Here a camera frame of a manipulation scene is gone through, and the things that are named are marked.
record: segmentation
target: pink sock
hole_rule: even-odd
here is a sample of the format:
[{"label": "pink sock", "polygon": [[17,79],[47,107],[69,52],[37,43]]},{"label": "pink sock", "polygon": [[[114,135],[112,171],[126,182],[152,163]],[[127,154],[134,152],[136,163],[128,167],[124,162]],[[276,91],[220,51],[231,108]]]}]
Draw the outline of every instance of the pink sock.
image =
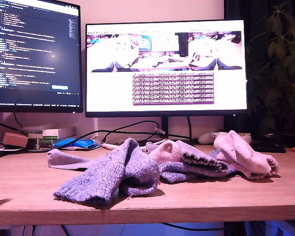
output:
[{"label": "pink sock", "polygon": [[157,164],[162,164],[168,161],[180,161],[179,145],[173,141],[163,142],[158,148],[154,149],[149,157],[154,159]]}]

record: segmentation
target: blue object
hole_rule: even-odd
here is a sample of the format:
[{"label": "blue object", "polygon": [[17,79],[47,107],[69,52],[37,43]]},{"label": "blue object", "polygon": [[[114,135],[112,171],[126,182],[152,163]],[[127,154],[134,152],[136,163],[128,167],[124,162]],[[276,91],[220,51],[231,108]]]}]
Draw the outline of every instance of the blue object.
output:
[{"label": "blue object", "polygon": [[[62,145],[65,145],[71,141],[75,140],[75,138],[67,138],[66,140],[63,140],[59,143],[54,144],[54,148],[58,148]],[[71,143],[69,145],[64,146],[63,148],[67,147],[77,147],[77,148],[84,148],[84,149],[95,149],[99,147],[99,144],[95,142],[94,140],[89,139],[80,139],[78,141],[75,141],[74,143]]]}]

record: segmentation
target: wool sock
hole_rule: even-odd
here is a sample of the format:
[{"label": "wool sock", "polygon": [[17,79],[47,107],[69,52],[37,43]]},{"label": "wool sock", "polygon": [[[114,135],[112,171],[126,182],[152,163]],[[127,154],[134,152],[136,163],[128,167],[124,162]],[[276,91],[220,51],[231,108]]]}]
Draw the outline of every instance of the wool sock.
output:
[{"label": "wool sock", "polygon": [[180,156],[183,162],[213,166],[218,172],[227,171],[228,165],[224,161],[217,160],[180,140],[176,143],[179,145]]},{"label": "wool sock", "polygon": [[271,156],[254,151],[245,140],[231,130],[220,144],[221,151],[216,159],[233,165],[247,178],[261,179],[273,176],[278,172],[278,163]]},{"label": "wool sock", "polygon": [[94,162],[83,174],[64,183],[54,196],[57,200],[108,205],[118,187],[128,196],[138,196],[151,193],[158,183],[156,162],[141,151],[135,140],[127,139],[117,149],[102,156],[100,161]]},{"label": "wool sock", "polygon": [[166,162],[160,165],[161,177],[169,183],[192,180],[200,176],[224,178],[226,175],[235,172],[235,169],[228,168],[219,172],[214,166],[203,164],[188,164],[185,162]]},{"label": "wool sock", "polygon": [[96,162],[99,162],[106,155],[97,157],[94,160],[73,156],[58,149],[52,149],[47,153],[47,163],[51,168],[64,169],[64,170],[77,170],[77,169],[88,169],[93,166]]},{"label": "wool sock", "polygon": [[160,165],[161,177],[169,183],[192,180],[200,176],[223,178],[234,173],[227,163],[216,160],[218,152],[213,151],[209,155],[182,141],[179,145],[181,162],[165,162]]},{"label": "wool sock", "polygon": [[179,145],[171,140],[163,142],[160,146],[150,152],[149,157],[154,159],[157,164],[168,161],[180,161]]}]

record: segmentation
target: electronic device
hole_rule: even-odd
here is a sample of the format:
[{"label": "electronic device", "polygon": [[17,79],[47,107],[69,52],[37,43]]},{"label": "electronic device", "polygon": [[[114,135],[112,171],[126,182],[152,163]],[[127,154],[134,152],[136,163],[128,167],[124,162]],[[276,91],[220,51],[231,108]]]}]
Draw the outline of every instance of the electronic device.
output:
[{"label": "electronic device", "polygon": [[82,112],[80,7],[0,0],[0,112]]},{"label": "electronic device", "polygon": [[86,45],[87,117],[247,111],[243,21],[87,24]]}]

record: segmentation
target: blue pouch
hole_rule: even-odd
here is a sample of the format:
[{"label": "blue pouch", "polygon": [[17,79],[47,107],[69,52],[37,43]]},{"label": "blue pouch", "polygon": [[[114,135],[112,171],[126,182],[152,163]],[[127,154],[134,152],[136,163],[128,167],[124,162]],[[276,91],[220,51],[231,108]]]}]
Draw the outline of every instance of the blue pouch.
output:
[{"label": "blue pouch", "polygon": [[[71,141],[75,140],[75,138],[67,138],[59,143],[54,144],[54,148],[58,148],[62,145],[65,145]],[[92,150],[95,148],[98,148],[99,144],[94,141],[94,140],[90,140],[90,139],[80,139],[78,141],[75,141],[74,143],[71,143],[69,145],[64,146],[64,149],[69,149],[69,150],[75,150],[75,149],[88,149],[88,150]]]}]

